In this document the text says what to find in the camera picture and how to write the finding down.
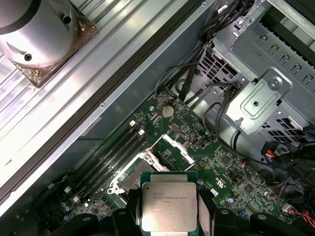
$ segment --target black ram slot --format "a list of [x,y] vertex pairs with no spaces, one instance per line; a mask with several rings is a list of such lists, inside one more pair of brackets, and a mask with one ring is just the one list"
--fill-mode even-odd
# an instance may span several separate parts
[[105,163],[105,165],[100,169],[100,172],[93,176],[94,179],[92,181],[89,181],[87,183],[85,182],[86,185],[80,190],[79,193],[86,192],[87,188],[89,189],[93,183],[95,183],[102,177],[104,172],[106,172],[106,170],[108,169],[108,166],[111,165],[111,163],[117,161],[119,157],[122,155],[122,153],[128,150],[138,139],[139,135],[136,133],[124,146],[119,148],[118,152],[116,152],[113,155],[113,157],[110,160],[108,160],[108,162]]
[[139,148],[140,146],[143,144],[145,140],[143,138],[140,139],[140,142],[137,142],[132,149],[129,152],[126,152],[120,159],[119,163],[114,167],[114,169],[108,173],[101,181],[99,184],[97,184],[97,186],[95,186],[94,188],[91,189],[91,191],[89,191],[88,193],[85,194],[85,198],[88,198],[91,194],[95,193],[95,191],[97,191],[103,184],[104,182],[106,182],[109,177],[112,176],[112,174],[114,172],[116,172],[126,161],[127,159],[130,158],[130,156],[135,156],[138,152],[139,152]]
[[80,189],[82,187],[82,185],[85,185],[87,181],[90,181],[91,178],[93,178],[95,176],[95,174],[104,167],[104,162],[109,160],[110,158],[112,158],[117,151],[119,151],[121,149],[121,146],[126,143],[126,141],[128,141],[132,136],[134,136],[136,134],[136,130],[132,129],[132,130],[128,130],[126,133],[123,134],[122,138],[118,139],[118,142],[114,142],[110,149],[108,149],[109,151],[103,155],[102,160],[99,162],[99,164],[97,165],[97,167],[95,167],[94,169],[92,169],[87,175],[85,175],[85,177],[83,179],[80,180],[80,183],[78,183],[78,185],[74,188],[74,189]]

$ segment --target gray metal frame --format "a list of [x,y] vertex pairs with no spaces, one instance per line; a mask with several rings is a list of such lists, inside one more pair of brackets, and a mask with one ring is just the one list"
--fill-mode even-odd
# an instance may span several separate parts
[[[74,133],[0,206],[7,216],[29,206],[47,183],[78,167],[153,91],[169,66],[187,61],[198,46],[197,35],[211,13],[214,0],[206,0],[171,34]],[[94,127],[80,137],[96,120]]]

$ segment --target red wire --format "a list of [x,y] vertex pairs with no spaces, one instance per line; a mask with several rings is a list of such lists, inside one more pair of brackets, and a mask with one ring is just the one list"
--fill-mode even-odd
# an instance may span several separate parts
[[268,150],[267,153],[272,155],[272,157],[276,157],[276,155],[271,150]]

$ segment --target screw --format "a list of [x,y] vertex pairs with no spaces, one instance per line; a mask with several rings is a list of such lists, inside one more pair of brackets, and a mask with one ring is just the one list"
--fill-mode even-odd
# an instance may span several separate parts
[[253,18],[249,19],[249,20],[247,21],[247,25],[249,26],[253,21],[254,21]]
[[228,215],[229,214],[228,210],[226,210],[226,209],[222,209],[220,212],[222,214],[224,214],[224,215]]
[[265,216],[265,215],[258,215],[257,217],[260,220],[266,220],[267,219],[267,216]]
[[273,82],[271,82],[271,87],[275,87],[275,86],[277,86],[278,85],[278,83],[279,83],[279,81],[278,80],[275,80],[275,81],[273,81]]
[[87,26],[86,25],[82,25],[81,26],[81,30],[84,32],[84,31],[86,31],[86,29],[87,29]]

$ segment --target screw hole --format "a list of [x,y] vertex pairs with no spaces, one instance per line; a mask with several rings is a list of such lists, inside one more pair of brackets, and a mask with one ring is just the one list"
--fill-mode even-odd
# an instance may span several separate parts
[[64,17],[63,23],[70,24],[71,23],[71,18],[69,16]]
[[32,59],[31,54],[26,54],[26,55],[24,56],[24,59],[25,59],[26,61],[30,61],[30,60]]

